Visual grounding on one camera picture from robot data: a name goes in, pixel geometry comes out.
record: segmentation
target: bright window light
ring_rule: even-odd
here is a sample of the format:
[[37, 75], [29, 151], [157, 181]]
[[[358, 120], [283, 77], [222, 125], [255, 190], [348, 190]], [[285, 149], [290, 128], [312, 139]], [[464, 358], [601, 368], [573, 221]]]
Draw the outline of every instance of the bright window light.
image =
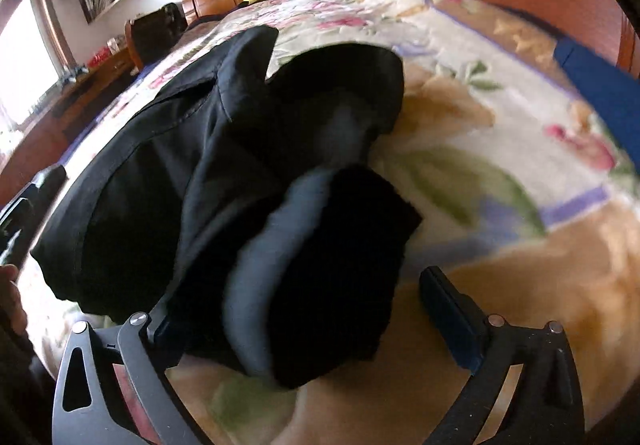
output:
[[30, 0], [22, 0], [0, 34], [0, 75], [0, 101], [16, 124], [58, 80]]

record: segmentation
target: floral bedspread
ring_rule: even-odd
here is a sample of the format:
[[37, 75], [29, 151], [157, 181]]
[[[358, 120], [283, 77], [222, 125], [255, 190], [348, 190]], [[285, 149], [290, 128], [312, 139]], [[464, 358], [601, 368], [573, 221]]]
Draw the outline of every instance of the floral bedspread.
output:
[[[258, 24], [280, 31], [269, 75], [337, 42], [386, 46], [402, 57], [402, 112], [375, 143], [370, 166], [424, 217], [404, 278], [426, 265], [454, 269], [516, 245], [544, 245], [560, 227], [575, 229], [579, 245], [587, 214], [612, 201], [638, 208], [635, 169], [556, 65], [555, 40], [476, 0], [271, 0], [238, 10], [120, 96], [69, 161], [70, 181], [164, 83]], [[621, 209], [603, 210], [603, 222], [615, 223]], [[606, 245], [602, 252], [607, 259]], [[19, 286], [31, 339], [55, 373], [78, 307], [52, 296], [32, 259]], [[168, 376], [215, 443], [268, 443], [295, 399], [198, 361]]]

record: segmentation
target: metal bolt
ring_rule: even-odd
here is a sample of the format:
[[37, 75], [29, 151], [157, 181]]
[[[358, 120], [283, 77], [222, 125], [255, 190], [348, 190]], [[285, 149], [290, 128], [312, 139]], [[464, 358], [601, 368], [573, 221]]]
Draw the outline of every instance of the metal bolt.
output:
[[134, 313], [129, 318], [129, 323], [132, 326], [142, 326], [146, 322], [146, 313], [139, 311], [138, 313]]
[[489, 324], [491, 324], [491, 326], [495, 328], [504, 326], [504, 323], [506, 322], [504, 320], [504, 317], [502, 315], [498, 315], [497, 313], [491, 314], [487, 320], [489, 321]]
[[73, 333], [82, 333], [84, 330], [86, 330], [87, 324], [86, 321], [84, 320], [79, 320], [78, 322], [76, 322], [73, 326], [71, 326], [71, 331]]
[[549, 329], [551, 330], [551, 333], [562, 333], [564, 331], [564, 328], [557, 320], [552, 320], [549, 323]]

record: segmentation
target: black clothes on chair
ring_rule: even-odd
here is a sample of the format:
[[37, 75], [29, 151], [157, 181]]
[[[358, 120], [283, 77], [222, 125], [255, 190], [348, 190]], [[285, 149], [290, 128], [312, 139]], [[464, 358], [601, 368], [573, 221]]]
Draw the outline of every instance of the black clothes on chair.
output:
[[84, 311], [123, 321], [164, 294], [191, 352], [295, 387], [372, 356], [420, 219], [362, 166], [398, 116], [400, 59], [337, 44], [265, 82], [277, 36], [248, 29], [169, 82], [33, 255]]

